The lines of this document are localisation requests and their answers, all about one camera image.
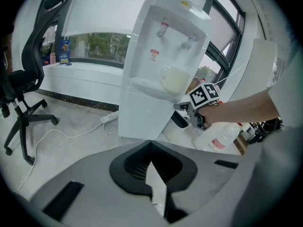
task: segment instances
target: label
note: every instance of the label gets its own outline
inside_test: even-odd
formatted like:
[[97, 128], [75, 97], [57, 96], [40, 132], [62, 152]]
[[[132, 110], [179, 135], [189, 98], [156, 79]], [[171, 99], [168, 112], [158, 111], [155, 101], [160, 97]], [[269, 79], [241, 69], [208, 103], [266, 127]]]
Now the label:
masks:
[[190, 6], [190, 4], [189, 4], [187, 1], [182, 1], [181, 3], [182, 3], [185, 7], [191, 9], [191, 6]]
[[212, 140], [212, 142], [210, 144], [208, 144], [212, 149], [214, 150], [221, 150], [224, 149], [226, 146], [221, 144], [217, 138], [215, 138], [214, 140]]
[[156, 61], [157, 60], [157, 55], [159, 55], [159, 51], [157, 51], [157, 50], [151, 50], [150, 60], [151, 61]]
[[59, 63], [65, 64], [70, 62], [70, 40], [61, 40]]

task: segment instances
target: human arm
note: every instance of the human arm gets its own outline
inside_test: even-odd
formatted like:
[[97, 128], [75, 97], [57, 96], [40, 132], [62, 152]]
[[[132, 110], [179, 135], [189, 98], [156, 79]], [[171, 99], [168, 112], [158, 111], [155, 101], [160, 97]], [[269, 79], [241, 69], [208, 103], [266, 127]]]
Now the human arm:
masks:
[[198, 113], [205, 123], [262, 122], [275, 119], [279, 113], [271, 100], [268, 89], [247, 98], [200, 108]]

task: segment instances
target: chair wheel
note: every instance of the chair wheel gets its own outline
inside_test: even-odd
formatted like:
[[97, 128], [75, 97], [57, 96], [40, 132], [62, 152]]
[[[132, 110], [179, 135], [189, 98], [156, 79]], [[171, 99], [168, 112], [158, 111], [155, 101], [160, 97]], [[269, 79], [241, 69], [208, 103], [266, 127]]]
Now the chair wheel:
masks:
[[59, 119], [55, 117], [54, 119], [51, 120], [51, 122], [53, 123], [53, 125], [57, 125], [59, 122]]
[[11, 156], [11, 154], [13, 154], [13, 151], [11, 150], [11, 148], [7, 147], [5, 149], [5, 154], [7, 154], [8, 156]]
[[25, 161], [32, 166], [34, 164], [34, 162], [35, 162], [35, 158], [27, 156], [26, 159], [25, 159]]
[[47, 107], [47, 102], [43, 102], [43, 103], [41, 104], [41, 106], [42, 106], [43, 108], [46, 108], [46, 107]]

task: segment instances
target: dark baseboard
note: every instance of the dark baseboard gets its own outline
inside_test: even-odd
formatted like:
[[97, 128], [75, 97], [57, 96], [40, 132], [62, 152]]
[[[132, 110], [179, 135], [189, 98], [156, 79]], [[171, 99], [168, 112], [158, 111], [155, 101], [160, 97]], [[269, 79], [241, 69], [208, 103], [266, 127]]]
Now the dark baseboard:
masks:
[[78, 104], [90, 108], [97, 108], [97, 109], [102, 109], [102, 110], [107, 110], [107, 111], [112, 111], [115, 112], [119, 110], [119, 106], [115, 104], [108, 104], [108, 103], [103, 103], [103, 102], [98, 102], [98, 101], [93, 101], [89, 99], [84, 99], [80, 97], [75, 97], [75, 96], [69, 96], [69, 95], [64, 95], [60, 93], [55, 93], [55, 92], [50, 92], [42, 89], [38, 89], [35, 91], [39, 94], [42, 94], [44, 96], [49, 96], [58, 100], [62, 100], [68, 103], [72, 104]]

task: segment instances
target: water dispenser tap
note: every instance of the water dispenser tap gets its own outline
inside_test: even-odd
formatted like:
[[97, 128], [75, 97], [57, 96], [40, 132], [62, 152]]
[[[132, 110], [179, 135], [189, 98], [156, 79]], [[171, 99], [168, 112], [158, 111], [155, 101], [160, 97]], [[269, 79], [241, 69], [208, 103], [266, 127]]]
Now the water dispenser tap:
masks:
[[169, 25], [168, 25], [166, 19], [164, 19], [161, 23], [160, 30], [157, 32], [157, 36], [159, 38], [163, 37], [164, 34], [166, 33], [166, 30], [168, 27], [169, 27]]
[[193, 43], [194, 43], [195, 40], [196, 40], [196, 35], [192, 35], [191, 37], [189, 37], [187, 42], [182, 42], [181, 43], [182, 49], [189, 50], [193, 46]]

